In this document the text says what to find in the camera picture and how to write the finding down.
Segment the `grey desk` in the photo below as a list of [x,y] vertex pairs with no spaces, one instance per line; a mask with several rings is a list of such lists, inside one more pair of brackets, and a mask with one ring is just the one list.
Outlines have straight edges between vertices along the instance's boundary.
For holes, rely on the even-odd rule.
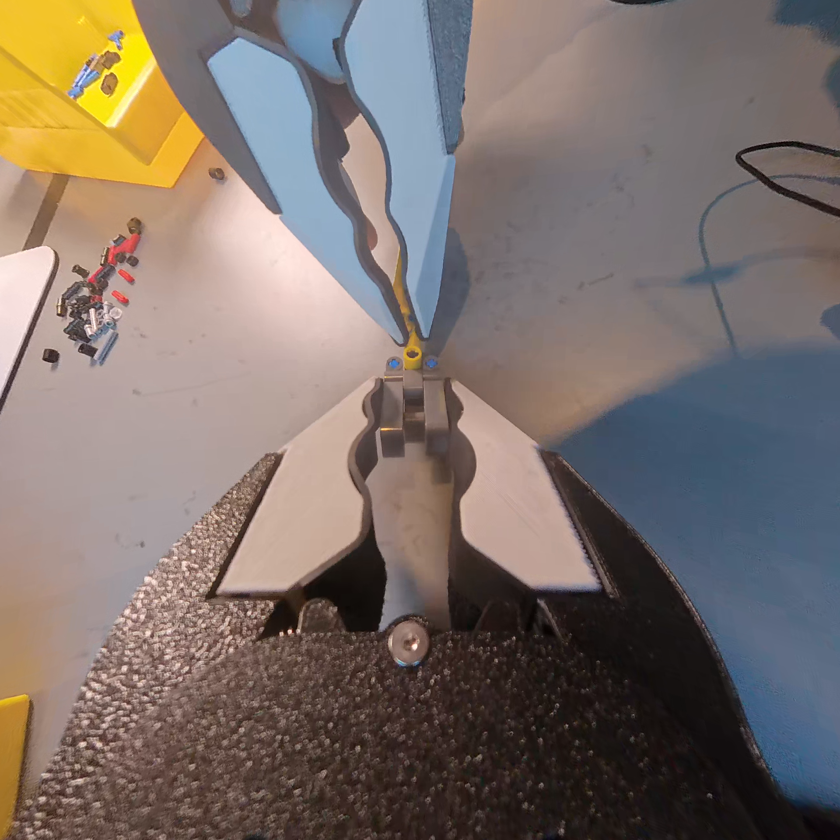
[[[788,795],[838,807],[838,220],[751,144],[838,147],[838,2],[477,2],[437,339],[676,573]],[[111,624],[392,343],[203,143],[176,187],[2,162],[2,255],[147,227],[101,368],[49,296],[2,411],[2,697],[28,782]]]

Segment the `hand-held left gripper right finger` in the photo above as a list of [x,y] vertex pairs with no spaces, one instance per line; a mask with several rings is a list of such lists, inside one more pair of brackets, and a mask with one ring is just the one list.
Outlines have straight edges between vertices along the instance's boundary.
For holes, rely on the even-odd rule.
[[602,581],[538,444],[456,380],[449,455],[459,535],[531,592],[599,592]]

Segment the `pile of small brick pins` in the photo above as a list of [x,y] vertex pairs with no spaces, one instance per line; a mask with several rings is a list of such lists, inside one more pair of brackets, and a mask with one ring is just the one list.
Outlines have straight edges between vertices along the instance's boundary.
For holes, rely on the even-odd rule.
[[56,300],[62,334],[92,367],[103,366],[118,343],[137,282],[144,230],[144,222],[131,217],[125,231],[102,248],[95,266],[70,267],[70,281]]

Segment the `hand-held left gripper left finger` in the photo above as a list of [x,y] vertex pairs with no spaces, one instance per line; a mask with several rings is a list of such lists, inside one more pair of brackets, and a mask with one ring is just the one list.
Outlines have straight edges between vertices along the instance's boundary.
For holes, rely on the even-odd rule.
[[361,546],[372,525],[383,379],[372,377],[278,454],[209,598],[268,599],[313,582]]

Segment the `white rounded base plate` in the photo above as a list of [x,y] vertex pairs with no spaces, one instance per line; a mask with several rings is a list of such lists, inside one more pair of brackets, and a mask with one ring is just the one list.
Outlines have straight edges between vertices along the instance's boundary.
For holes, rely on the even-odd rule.
[[42,245],[1,258],[1,405],[14,382],[58,267]]

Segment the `yellow plastic parts bin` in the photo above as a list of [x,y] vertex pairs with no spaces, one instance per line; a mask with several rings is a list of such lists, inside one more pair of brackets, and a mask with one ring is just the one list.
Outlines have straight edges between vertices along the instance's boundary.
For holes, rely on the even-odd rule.
[[[125,32],[119,84],[69,90]],[[1,2],[1,152],[37,172],[171,187],[203,134],[165,80],[130,1]]]

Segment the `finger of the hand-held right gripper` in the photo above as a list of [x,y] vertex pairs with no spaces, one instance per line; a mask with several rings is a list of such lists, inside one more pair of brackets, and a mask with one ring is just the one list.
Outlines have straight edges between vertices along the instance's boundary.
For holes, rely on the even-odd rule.
[[342,175],[343,131],[305,66],[259,36],[235,36],[206,64],[284,225],[404,346],[408,330],[392,282],[373,257],[366,217]]
[[428,339],[444,271],[458,144],[458,4],[360,1],[339,37],[353,99],[385,158],[385,212],[416,329]]

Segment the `bunch of blue brick pins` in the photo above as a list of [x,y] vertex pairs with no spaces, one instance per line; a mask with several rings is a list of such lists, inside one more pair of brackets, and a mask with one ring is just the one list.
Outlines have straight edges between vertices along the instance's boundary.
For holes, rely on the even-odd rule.
[[113,31],[108,36],[111,47],[90,55],[78,71],[73,80],[67,96],[73,101],[78,101],[95,83],[100,84],[102,75],[113,71],[122,60],[123,41],[125,32],[122,29]]

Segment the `grey and yellow brick assembly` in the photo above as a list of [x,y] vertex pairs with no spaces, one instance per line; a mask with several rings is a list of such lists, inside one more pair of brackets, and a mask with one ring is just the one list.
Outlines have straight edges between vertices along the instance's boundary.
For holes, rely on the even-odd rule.
[[427,456],[448,453],[450,422],[446,380],[436,356],[409,369],[396,357],[385,364],[379,435],[382,455],[403,457],[407,444],[423,444]]

